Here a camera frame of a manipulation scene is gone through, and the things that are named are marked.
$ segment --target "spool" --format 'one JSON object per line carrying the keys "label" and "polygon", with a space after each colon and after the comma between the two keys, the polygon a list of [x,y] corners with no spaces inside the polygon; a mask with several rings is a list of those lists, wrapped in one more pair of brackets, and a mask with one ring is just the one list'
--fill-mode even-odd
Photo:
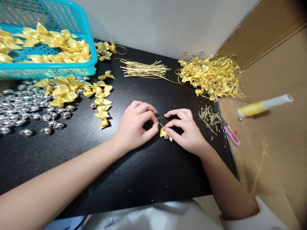
{"label": "spool", "polygon": [[285,94],[283,96],[275,97],[275,98],[265,100],[265,101],[252,103],[242,108],[239,108],[238,113],[241,117],[253,116],[258,113],[264,112],[268,109],[271,109],[275,106],[283,105],[283,104],[293,102],[293,101],[294,100],[290,95]]}

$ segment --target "white wall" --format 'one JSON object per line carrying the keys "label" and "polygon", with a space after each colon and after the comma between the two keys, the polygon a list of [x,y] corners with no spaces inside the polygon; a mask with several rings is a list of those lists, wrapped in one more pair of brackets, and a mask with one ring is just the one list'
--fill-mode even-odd
{"label": "white wall", "polygon": [[73,0],[93,36],[164,56],[215,53],[259,0]]}

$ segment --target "white clothing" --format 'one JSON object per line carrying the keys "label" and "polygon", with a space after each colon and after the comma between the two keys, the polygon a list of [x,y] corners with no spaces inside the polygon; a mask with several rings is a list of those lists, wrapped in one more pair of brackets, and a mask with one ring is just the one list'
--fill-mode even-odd
{"label": "white clothing", "polygon": [[[225,230],[286,230],[271,210],[256,197],[260,212],[241,220],[224,220]],[[195,201],[166,202],[153,206],[92,215],[83,230],[222,230]]]}

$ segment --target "cardboard box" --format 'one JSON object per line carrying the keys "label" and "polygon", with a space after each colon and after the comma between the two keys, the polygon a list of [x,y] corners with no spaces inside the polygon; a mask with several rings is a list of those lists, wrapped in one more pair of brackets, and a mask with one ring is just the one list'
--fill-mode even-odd
{"label": "cardboard box", "polygon": [[245,102],[230,104],[230,100],[221,100],[221,107],[228,110],[224,113],[226,120],[242,139],[242,146],[233,148],[242,165],[239,172],[243,185],[253,194],[267,196],[261,198],[290,229],[307,228],[304,10],[300,1],[263,0],[218,52],[221,56],[237,55],[244,69],[240,83],[248,104],[283,94],[294,99],[293,103],[244,118],[241,123],[233,108],[244,106]]}

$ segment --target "black table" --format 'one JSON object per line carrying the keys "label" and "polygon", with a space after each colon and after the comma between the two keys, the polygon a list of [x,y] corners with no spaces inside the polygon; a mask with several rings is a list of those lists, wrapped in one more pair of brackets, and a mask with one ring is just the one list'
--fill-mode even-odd
{"label": "black table", "polygon": [[[18,132],[25,128],[19,126],[15,128],[15,133],[0,137],[0,194],[113,137],[125,109],[133,100],[153,105],[159,112],[157,116],[163,116],[172,109],[190,109],[206,140],[237,176],[225,133],[220,131],[218,136],[211,134],[198,116],[202,106],[213,105],[216,109],[216,104],[200,96],[196,97],[193,87],[188,83],[179,85],[162,79],[124,77],[120,66],[125,64],[115,60],[115,57],[146,64],[161,60],[162,64],[172,69],[169,72],[169,79],[173,81],[177,81],[174,70],[179,67],[177,60],[172,58],[131,48],[127,50],[125,56],[113,54],[110,62],[99,61],[97,73],[91,77],[91,83],[97,82],[98,76],[111,70],[111,74],[116,78],[105,80],[114,87],[112,95],[107,98],[113,102],[109,110],[111,119],[107,128],[99,130],[101,120],[94,115],[97,110],[89,108],[94,98],[81,96],[70,103],[77,107],[71,119],[59,119],[60,122],[67,124],[65,129],[56,130],[53,135],[44,135],[40,133],[40,129],[45,127],[45,122],[29,121],[26,127],[36,130],[35,136],[25,138],[19,135]],[[211,189],[200,160],[183,150],[174,141],[171,143],[157,134],[148,143],[126,154],[110,166],[58,218],[209,194]]]}

